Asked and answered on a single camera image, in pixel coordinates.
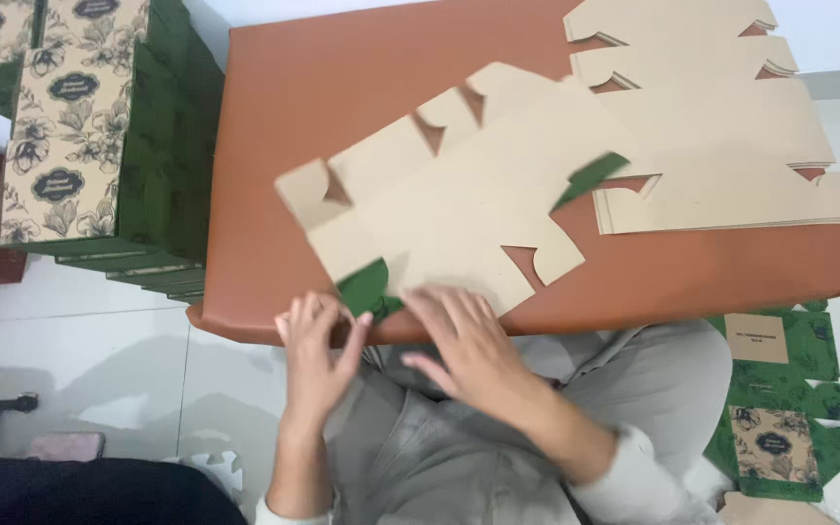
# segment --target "person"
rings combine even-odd
[[[362,359],[370,314],[350,318],[339,355],[330,333],[347,311],[332,296],[275,319],[287,404],[259,525],[721,522],[680,482],[731,378],[705,321],[557,337],[574,368],[557,385],[525,365],[483,297],[402,298],[435,348],[395,347],[374,368]],[[438,395],[405,388],[392,361]]]

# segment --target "white tiled floor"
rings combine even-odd
[[[840,101],[819,109],[840,159]],[[830,311],[840,359],[840,299]],[[161,295],[32,256],[24,282],[0,286],[0,398],[32,390],[41,404],[0,419],[0,456],[67,430],[105,433],[117,457],[231,450],[251,517],[271,478],[284,363],[281,350],[190,328],[183,305]],[[700,485],[707,475],[691,478]],[[840,475],[826,494],[840,515]]]

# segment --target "person's right hand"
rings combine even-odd
[[[482,297],[467,290],[429,287],[403,293],[449,371],[425,353],[407,352],[403,364],[419,370],[447,395],[518,426],[551,389],[531,374],[517,347]]]

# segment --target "brown leather table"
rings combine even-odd
[[[563,17],[577,5],[442,0],[233,29],[206,292],[188,311],[193,325],[280,344],[274,316],[293,296],[333,283],[274,179],[333,156],[491,62],[563,78],[569,54],[605,46],[566,42]],[[553,218],[587,262],[505,315],[510,334],[614,329],[840,295],[838,225],[602,236],[588,195]],[[402,312],[372,337],[425,335]]]

